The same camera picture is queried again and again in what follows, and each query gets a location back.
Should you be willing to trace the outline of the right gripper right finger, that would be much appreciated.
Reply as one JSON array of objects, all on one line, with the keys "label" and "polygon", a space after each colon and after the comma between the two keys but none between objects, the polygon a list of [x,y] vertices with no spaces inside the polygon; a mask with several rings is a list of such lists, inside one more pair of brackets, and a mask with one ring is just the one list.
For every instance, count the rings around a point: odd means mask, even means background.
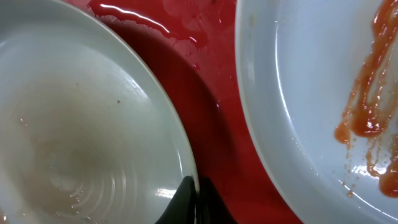
[{"label": "right gripper right finger", "polygon": [[198,198],[199,224],[238,224],[230,214],[212,181],[200,179],[200,196]]}]

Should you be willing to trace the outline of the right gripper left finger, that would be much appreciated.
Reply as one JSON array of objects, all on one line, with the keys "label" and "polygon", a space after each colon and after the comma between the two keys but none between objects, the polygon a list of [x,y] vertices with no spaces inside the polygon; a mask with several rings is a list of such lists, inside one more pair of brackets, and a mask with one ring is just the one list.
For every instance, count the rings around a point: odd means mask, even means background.
[{"label": "right gripper left finger", "polygon": [[196,198],[193,178],[184,177],[165,212],[155,224],[194,224]]}]

